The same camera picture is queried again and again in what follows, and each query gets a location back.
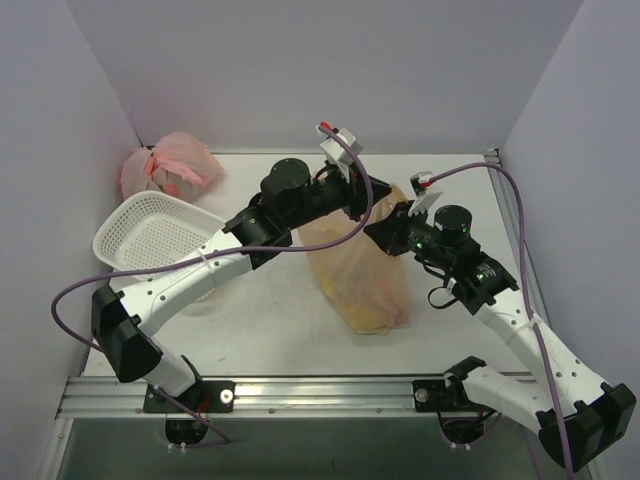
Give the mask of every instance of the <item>white table surface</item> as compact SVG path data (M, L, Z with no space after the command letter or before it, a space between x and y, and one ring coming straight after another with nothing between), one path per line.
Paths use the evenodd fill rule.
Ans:
M312 172L321 155L219 155L226 176L195 204L225 219L244 208L279 159L306 161ZM409 177L483 161L480 155L363 155L368 172L398 184L412 198ZM471 233L483 249L517 276L489 174L475 169L440 182L435 208L459 204L473 214ZM411 285L410 325L386 336L357 335L318 289L303 253L281 254L258 270L216 289L171 319L156 335L186 355L203 375L351 375L440 373L469 355L499 371L526 371L487 327L459 305L434 310L427 292L437 285L412 256L404 256ZM117 288L122 283L112 285ZM92 351L85 375L113 376Z

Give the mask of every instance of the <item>white wall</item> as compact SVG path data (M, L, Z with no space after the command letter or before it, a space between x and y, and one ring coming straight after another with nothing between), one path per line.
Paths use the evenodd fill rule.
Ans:
M0 478L30 480L81 360L49 302L100 268L91 239L136 141L63 0L3 2L0 59ZM88 291L63 311L88 333Z
M640 394L640 2L586 0L504 147L554 329ZM606 456L640 476L640 413Z
M582 0L68 0L146 143L368 152L504 144Z

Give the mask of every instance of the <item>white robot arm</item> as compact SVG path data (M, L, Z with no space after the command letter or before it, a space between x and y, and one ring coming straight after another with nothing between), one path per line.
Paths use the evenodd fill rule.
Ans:
M360 152L349 131L333 133L352 153ZM301 160L277 162L249 206L182 259L202 261L117 292L109 285L94 292L92 332L120 381L144 378L184 404L197 404L203 385L196 369L153 338L158 330L198 297L289 247L293 229L340 209L352 220L360 219L367 207L365 179L334 139L325 140L322 148L327 158L322 178L312 178ZM373 203L391 192L387 183L373 177L369 181ZM259 248L247 253L246 247Z
M334 133L348 147L360 150L348 131ZM311 178L301 160L276 163L249 206L184 259L203 257L202 261L118 292L108 285L96 290L92 331L120 381L144 378L191 408L202 402L203 382L194 366L153 337L195 299L279 253L273 248L265 250L291 245L291 230L339 209L354 221L360 218L367 203L363 177L334 140L327 139L322 148L327 156L325 177ZM388 184L369 178L374 202L391 191ZM429 183L426 172L412 177L411 182L418 199L397 204L387 219L365 227L365 233L388 255L412 252L427 272L442 270L443 286L502 338L537 380L536 384L522 384L469 357L444 373L447 394L461 408L487 406L524 425L562 465L559 427L542 355L517 282L471 238L471 214L463 207L442 207L435 213L434 226L428 225L428 210L440 193L422 187ZM238 250L247 246L267 249ZM223 255L210 258L223 250ZM533 321L549 352L577 471L624 435L636 398L624 384L611 387L544 322Z
M427 210L437 196L425 192L429 185L425 174L412 177L412 184L419 208L413 202L399 203L388 218L365 227L365 233L388 255L413 253L425 271L441 278L449 293L504 341L537 381L522 384L469 357L445 372L447 391L460 407L488 406L524 425L563 465L547 373L533 328L537 325L548 351L573 469L579 470L624 435L635 396L624 384L611 387L584 365L537 315L531 321L527 318L515 279L471 238L468 210L442 207L430 226Z

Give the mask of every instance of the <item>clear plastic bag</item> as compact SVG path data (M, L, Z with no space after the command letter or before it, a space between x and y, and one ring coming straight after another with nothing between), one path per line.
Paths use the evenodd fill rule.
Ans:
M393 186L374 207L368 223L385 219L396 203L405 201ZM333 212L298 229L305 246L331 242L349 233L355 223ZM386 333L409 323L411 296L404 263L381 251L364 232L334 248L309 252L321 290L356 333Z
M221 174L222 167L202 142L173 132L153 149L138 148L125 160L120 187L124 198L157 190L190 202Z

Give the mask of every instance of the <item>white basket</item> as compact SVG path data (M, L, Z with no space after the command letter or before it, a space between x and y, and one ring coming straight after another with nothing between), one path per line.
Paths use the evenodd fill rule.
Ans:
M93 252L116 270L163 267L193 252L223 225L201 208L145 191L125 200L102 224Z

